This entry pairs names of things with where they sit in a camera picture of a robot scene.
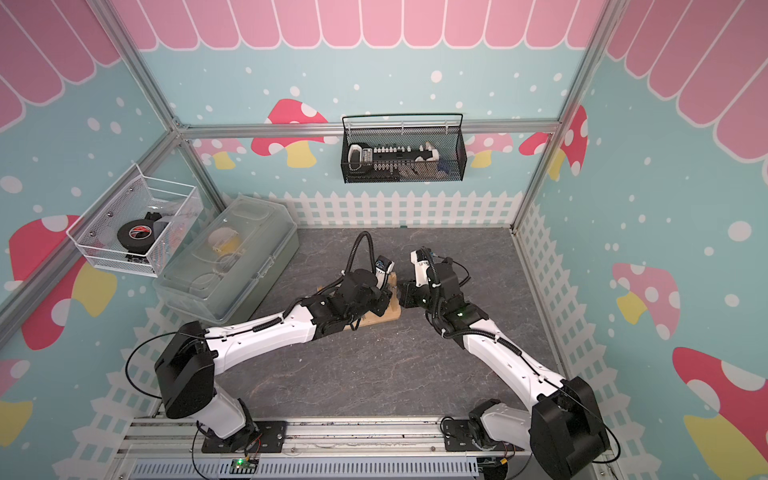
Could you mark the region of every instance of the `mushroom illustration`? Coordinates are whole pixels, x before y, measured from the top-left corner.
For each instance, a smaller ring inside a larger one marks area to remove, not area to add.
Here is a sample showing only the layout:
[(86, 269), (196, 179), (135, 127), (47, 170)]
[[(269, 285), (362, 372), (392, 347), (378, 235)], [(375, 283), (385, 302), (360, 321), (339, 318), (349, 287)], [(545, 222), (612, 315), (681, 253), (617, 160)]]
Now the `mushroom illustration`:
[(549, 134), (542, 132), (535, 133), (520, 144), (520, 153), (523, 155), (538, 155), (547, 147), (548, 141)]
[(490, 167), (492, 151), (503, 151), (508, 154), (515, 148), (509, 134), (472, 135), (464, 145), (469, 146), (467, 157), (475, 156), (470, 165), (472, 168)]
[(717, 413), (713, 418), (683, 418), (690, 437), (715, 475), (747, 480), (768, 473), (766, 379), (684, 347), (672, 352), (672, 363), (705, 408)]
[(640, 315), (648, 311), (661, 339), (669, 340), (680, 322), (680, 294), (672, 274), (630, 263), (615, 263), (613, 274), (611, 287), (617, 283), (629, 290), (616, 300), (624, 318), (636, 325)]
[[(0, 398), (29, 370), (28, 360), (0, 360)], [(11, 445), (32, 416), (32, 402), (0, 402), (0, 446)]]
[[(326, 124), (328, 121), (309, 105), (292, 98), (278, 101), (270, 116), (264, 122), (267, 124)], [(281, 151), (288, 152), (288, 166), (291, 168), (309, 168), (317, 163), (310, 151), (309, 141), (321, 144), (338, 143), (337, 137), (294, 137), (294, 138), (254, 138), (250, 149), (257, 155), (268, 157)]]
[(246, 153), (243, 144), (236, 138), (198, 138), (192, 142), (192, 146), (200, 159), (206, 165), (210, 165), (210, 159), (214, 159), (214, 165), (219, 170), (232, 170), (235, 163), (227, 152)]
[[(574, 177), (579, 175), (581, 168), (584, 166), (584, 156), (587, 154), (587, 134), (587, 111), (579, 105), (574, 120), (571, 122), (571, 128), (565, 132), (565, 139), (563, 139), (563, 143), (560, 144), (560, 148), (555, 153), (552, 165), (549, 166), (548, 173), (552, 180), (560, 180), (560, 169), (566, 158), (571, 166), (571, 173)], [(536, 151), (539, 148), (543, 151), (544, 147), (542, 145), (546, 142), (545, 135), (538, 132), (527, 138), (520, 145), (520, 153), (523, 155), (533, 155), (539, 153)]]
[[(14, 232), (8, 240), (13, 286), (26, 280), (40, 262), (65, 241), (67, 227), (77, 218), (75, 215), (41, 218)], [(104, 312), (117, 289), (118, 278), (114, 274), (96, 270), (81, 258), (24, 321), (24, 341), (33, 350), (53, 345), (64, 331), (72, 299), (96, 317)]]

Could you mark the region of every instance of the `white mesh basket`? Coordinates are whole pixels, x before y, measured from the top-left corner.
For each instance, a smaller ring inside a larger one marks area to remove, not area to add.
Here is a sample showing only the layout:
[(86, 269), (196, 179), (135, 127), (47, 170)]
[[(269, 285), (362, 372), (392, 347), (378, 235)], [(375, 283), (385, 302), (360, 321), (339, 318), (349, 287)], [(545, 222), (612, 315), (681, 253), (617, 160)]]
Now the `white mesh basket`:
[[(99, 197), (67, 229), (67, 235), (96, 268), (157, 276), (203, 211), (200, 192), (194, 185), (147, 177), (136, 164), (111, 190), (123, 183), (111, 196), (105, 193)], [(143, 255), (129, 253), (118, 240), (118, 229), (132, 220), (144, 218), (153, 207), (172, 205), (170, 202), (178, 207), (167, 212), (169, 216), (172, 214), (170, 223), (150, 249)]]

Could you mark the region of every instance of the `clear plastic storage box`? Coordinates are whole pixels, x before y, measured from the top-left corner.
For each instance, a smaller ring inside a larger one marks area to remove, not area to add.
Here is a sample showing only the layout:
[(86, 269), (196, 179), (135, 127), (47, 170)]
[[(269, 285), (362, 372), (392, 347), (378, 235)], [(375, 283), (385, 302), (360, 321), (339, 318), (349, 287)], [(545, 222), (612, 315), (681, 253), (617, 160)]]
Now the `clear plastic storage box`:
[(240, 195), (154, 280), (172, 309), (205, 323), (249, 319), (299, 248), (280, 204)]

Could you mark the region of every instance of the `black mesh basket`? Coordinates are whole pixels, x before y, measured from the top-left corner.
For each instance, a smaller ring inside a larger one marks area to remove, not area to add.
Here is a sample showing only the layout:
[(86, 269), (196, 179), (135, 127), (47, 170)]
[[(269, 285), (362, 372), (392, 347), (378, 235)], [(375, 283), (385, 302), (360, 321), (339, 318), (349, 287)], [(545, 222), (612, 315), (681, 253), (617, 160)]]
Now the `black mesh basket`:
[(467, 165), (463, 119), (462, 114), (342, 117), (344, 182), (463, 180)]

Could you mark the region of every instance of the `wire basket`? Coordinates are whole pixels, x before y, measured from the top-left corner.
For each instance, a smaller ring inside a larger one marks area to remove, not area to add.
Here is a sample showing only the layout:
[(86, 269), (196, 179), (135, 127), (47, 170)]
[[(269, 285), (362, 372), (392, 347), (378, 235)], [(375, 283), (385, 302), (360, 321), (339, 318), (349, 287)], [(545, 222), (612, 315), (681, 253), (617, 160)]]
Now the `wire basket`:
[[(111, 190), (116, 186), (117, 191), (101, 195), (67, 229), (67, 235), (96, 268), (157, 276), (203, 211), (200, 192), (194, 185), (147, 177), (136, 164)], [(153, 211), (163, 212), (162, 230), (150, 229), (155, 239), (146, 253), (129, 251), (118, 239), (118, 231)]]
[(462, 114), (352, 115), (341, 120), (345, 183), (464, 178), (467, 152)]

